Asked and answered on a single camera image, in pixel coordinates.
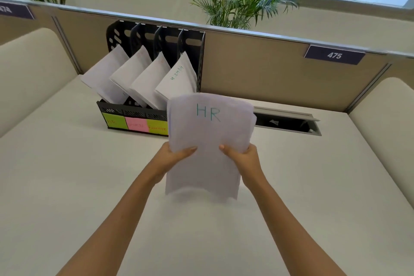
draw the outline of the hand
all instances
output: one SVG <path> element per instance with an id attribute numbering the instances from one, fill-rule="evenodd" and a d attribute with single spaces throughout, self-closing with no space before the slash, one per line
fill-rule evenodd
<path id="1" fill-rule="evenodd" d="M 239 153 L 228 145 L 220 145 L 219 149 L 228 157 L 230 157 L 237 166 L 238 171 L 247 188 L 252 190 L 254 185 L 261 182 L 267 182 L 260 166 L 259 155 L 255 145 L 250 144 L 247 151 Z"/>
<path id="2" fill-rule="evenodd" d="M 149 176 L 153 184 L 161 181 L 164 175 L 174 167 L 176 163 L 184 158 L 191 156 L 197 147 L 185 148 L 179 152 L 173 153 L 168 142 L 165 142 L 147 166 L 142 170 L 143 174 Z"/>

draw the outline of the oval cutout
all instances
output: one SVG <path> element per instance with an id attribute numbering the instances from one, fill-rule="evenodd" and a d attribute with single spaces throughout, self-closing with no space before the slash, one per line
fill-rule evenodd
<path id="1" fill-rule="evenodd" d="M 165 40 L 166 40 L 168 43 L 177 43 L 177 42 L 179 41 L 179 38 L 178 38 L 178 37 L 176 37 L 176 36 L 166 36 L 166 37 L 165 37 Z"/>
<path id="2" fill-rule="evenodd" d="M 116 35 L 114 35 L 114 37 L 113 38 L 115 38 L 115 40 L 118 42 L 118 43 L 120 43 L 120 44 L 122 44 L 122 41 L 116 36 Z"/>
<path id="3" fill-rule="evenodd" d="M 194 39 L 194 38 L 187 38 L 185 40 L 185 43 L 191 46 L 201 46 L 201 41 L 199 39 Z"/>
<path id="4" fill-rule="evenodd" d="M 151 34 L 151 33 L 145 33 L 145 38 L 146 38 L 146 39 L 154 39 L 154 34 Z"/>

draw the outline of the person's left hand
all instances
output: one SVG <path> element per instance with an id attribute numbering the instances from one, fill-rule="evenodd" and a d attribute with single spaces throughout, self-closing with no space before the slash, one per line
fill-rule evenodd
<path id="1" fill-rule="evenodd" d="M 148 174 L 155 185 L 176 163 L 191 156 L 196 150 L 197 147 L 194 146 L 173 153 L 169 143 L 165 142 L 142 172 Z"/>

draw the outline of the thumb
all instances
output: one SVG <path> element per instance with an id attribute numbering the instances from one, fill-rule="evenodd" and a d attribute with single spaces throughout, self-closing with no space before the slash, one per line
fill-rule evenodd
<path id="1" fill-rule="evenodd" d="M 179 162 L 180 160 L 183 160 L 184 158 L 191 156 L 196 150 L 197 150 L 196 146 L 184 148 L 183 150 L 180 150 L 179 152 L 176 153 L 177 162 Z"/>
<path id="2" fill-rule="evenodd" d="M 235 151 L 231 146 L 221 144 L 219 146 L 220 151 L 222 151 L 226 156 L 230 157 L 232 160 L 235 160 L 237 158 L 237 155 L 239 154 L 237 151 Z"/>

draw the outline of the paper labeled hr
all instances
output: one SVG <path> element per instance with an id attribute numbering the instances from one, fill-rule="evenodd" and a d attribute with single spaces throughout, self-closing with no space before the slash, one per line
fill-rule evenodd
<path id="1" fill-rule="evenodd" d="M 132 82 L 130 89 L 153 109 L 166 110 L 167 101 L 155 92 L 155 88 L 170 70 L 171 67 L 160 52 L 158 57 Z"/>
<path id="2" fill-rule="evenodd" d="M 164 76 L 155 91 L 165 100 L 196 92 L 197 79 L 191 62 L 184 52 L 177 63 Z"/>
<path id="3" fill-rule="evenodd" d="M 231 97 L 194 93 L 168 101 L 167 118 L 171 150 L 198 149 L 167 173 L 166 194 L 197 187 L 236 199 L 240 174 L 219 145 L 247 150 L 256 123 L 253 106 Z"/>
<path id="4" fill-rule="evenodd" d="M 131 96 L 142 107 L 146 107 L 144 102 L 134 90 L 130 89 L 132 82 L 152 63 L 148 51 L 144 46 L 141 48 L 110 77 L 111 81 L 121 87 L 121 89 Z"/>
<path id="5" fill-rule="evenodd" d="M 118 85 L 112 82 L 110 77 L 128 59 L 128 55 L 118 45 L 82 75 L 81 81 L 94 89 L 106 102 L 123 104 L 128 98 L 128 95 Z"/>

